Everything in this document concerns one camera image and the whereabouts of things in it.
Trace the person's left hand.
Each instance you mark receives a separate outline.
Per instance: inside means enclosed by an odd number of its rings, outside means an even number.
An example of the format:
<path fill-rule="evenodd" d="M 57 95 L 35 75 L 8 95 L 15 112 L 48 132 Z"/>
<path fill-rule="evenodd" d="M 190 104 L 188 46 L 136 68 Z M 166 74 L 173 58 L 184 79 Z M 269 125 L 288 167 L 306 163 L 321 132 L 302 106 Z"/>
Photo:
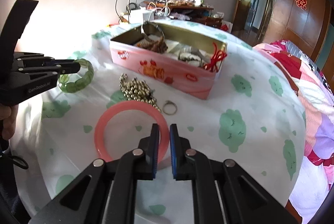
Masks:
<path fill-rule="evenodd" d="M 1 136 L 5 140 L 10 140 L 15 134 L 18 107 L 18 105 L 14 105 L 13 107 L 1 105 L 0 107 L 0 119 L 3 121 Z"/>

